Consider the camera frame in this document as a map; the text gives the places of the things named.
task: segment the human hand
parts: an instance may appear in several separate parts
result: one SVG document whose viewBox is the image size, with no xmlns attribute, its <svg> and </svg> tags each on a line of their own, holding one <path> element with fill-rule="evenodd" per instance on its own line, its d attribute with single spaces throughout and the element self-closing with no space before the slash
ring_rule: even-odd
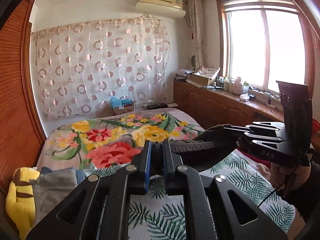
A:
<svg viewBox="0 0 320 240">
<path fill-rule="evenodd" d="M 294 171 L 294 168 L 286 168 L 282 167 L 278 164 L 271 163 L 270 169 L 270 183 L 273 188 L 279 187 L 285 179 L 285 176 L 291 174 Z M 309 167 L 304 167 L 299 165 L 298 168 L 295 170 L 296 178 L 292 185 L 291 190 L 296 190 L 301 187 L 309 178 L 311 172 L 311 165 Z"/>
</svg>

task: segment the black sleeve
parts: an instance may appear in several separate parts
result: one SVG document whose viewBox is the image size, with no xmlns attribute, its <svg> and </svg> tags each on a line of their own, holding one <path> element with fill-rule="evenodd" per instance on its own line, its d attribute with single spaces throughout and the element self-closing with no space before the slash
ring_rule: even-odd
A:
<svg viewBox="0 0 320 240">
<path fill-rule="evenodd" d="M 320 166 L 311 162 L 309 179 L 297 190 L 293 190 L 284 200 L 294 205 L 307 223 L 320 200 Z"/>
</svg>

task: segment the bed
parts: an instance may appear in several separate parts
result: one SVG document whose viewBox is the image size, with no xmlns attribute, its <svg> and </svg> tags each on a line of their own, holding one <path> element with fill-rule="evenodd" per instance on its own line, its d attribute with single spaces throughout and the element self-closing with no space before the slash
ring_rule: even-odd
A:
<svg viewBox="0 0 320 240">
<path fill-rule="evenodd" d="M 73 167 L 86 176 L 108 176 L 127 165 L 145 140 L 192 139 L 204 129 L 186 113 L 172 108 L 132 112 L 84 120 L 56 129 L 46 140 L 37 168 Z M 272 190 L 268 168 L 235 150 L 202 174 L 224 174 L 255 204 Z M 284 232 L 295 217 L 295 208 L 276 194 L 260 207 Z M 130 239 L 185 239 L 182 196 L 167 196 L 161 176 L 153 176 L 146 196 L 131 196 Z"/>
</svg>

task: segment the silver screw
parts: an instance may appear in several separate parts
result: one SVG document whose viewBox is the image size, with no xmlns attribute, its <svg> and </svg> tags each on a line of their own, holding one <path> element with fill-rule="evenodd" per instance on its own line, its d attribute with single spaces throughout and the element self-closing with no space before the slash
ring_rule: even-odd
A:
<svg viewBox="0 0 320 240">
<path fill-rule="evenodd" d="M 136 168 L 137 167 L 135 165 L 133 165 L 133 164 L 129 164 L 129 165 L 126 166 L 126 170 L 127 171 L 135 171 Z"/>
<path fill-rule="evenodd" d="M 215 179 L 217 182 L 225 182 L 226 181 L 226 177 L 221 174 L 216 175 Z"/>
<path fill-rule="evenodd" d="M 188 170 L 188 167 L 186 165 L 179 165 L 178 166 L 178 171 L 185 172 Z"/>
<path fill-rule="evenodd" d="M 91 181 L 91 182 L 97 181 L 98 180 L 98 176 L 96 174 L 91 174 L 88 177 L 88 180 Z"/>
</svg>

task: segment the tied curtain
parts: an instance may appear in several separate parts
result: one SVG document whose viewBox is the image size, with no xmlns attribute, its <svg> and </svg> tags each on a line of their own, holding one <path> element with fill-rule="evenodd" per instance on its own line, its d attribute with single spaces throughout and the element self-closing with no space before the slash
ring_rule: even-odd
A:
<svg viewBox="0 0 320 240">
<path fill-rule="evenodd" d="M 190 21 L 193 37 L 196 41 L 196 69 L 202 68 L 204 64 L 204 55 L 202 51 L 204 27 L 203 27 L 203 11 L 201 0 L 188 0 Z"/>
<path fill-rule="evenodd" d="M 32 36 L 42 110 L 48 117 L 98 112 L 110 98 L 166 101 L 170 42 L 155 18 L 63 25 Z"/>
</svg>

